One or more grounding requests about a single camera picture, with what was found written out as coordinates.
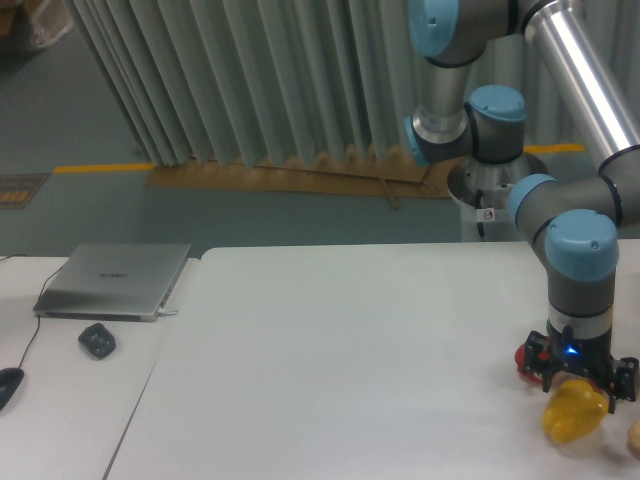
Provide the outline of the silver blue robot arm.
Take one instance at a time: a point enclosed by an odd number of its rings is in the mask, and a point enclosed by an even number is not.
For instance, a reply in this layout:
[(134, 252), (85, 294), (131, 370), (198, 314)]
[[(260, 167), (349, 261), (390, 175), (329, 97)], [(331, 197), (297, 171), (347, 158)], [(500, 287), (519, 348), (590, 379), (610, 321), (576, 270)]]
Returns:
[(549, 389), (568, 372), (592, 381), (611, 403), (634, 401), (639, 362), (611, 353), (618, 230), (639, 220), (639, 125), (589, 38), (578, 1), (413, 1), (414, 49), (433, 84), (406, 118), (415, 161), (470, 156), (494, 168), (523, 157), (521, 94), (489, 85), (464, 94), (471, 65), (493, 40), (519, 34), (535, 47), (598, 170), (562, 184), (531, 174), (511, 187), (506, 206), (547, 274), (548, 318), (523, 350), (522, 372)]

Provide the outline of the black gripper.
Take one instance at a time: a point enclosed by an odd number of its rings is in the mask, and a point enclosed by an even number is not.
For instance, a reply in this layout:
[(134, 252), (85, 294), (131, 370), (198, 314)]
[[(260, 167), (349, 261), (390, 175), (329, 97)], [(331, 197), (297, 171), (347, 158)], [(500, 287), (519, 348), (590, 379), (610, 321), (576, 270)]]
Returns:
[(615, 413), (619, 400), (637, 400), (639, 360), (613, 358), (610, 335), (563, 342), (559, 336), (552, 336), (550, 340), (531, 331), (523, 344), (522, 374), (530, 379), (538, 378), (542, 390), (548, 393), (554, 376), (560, 371), (604, 383), (609, 414)]

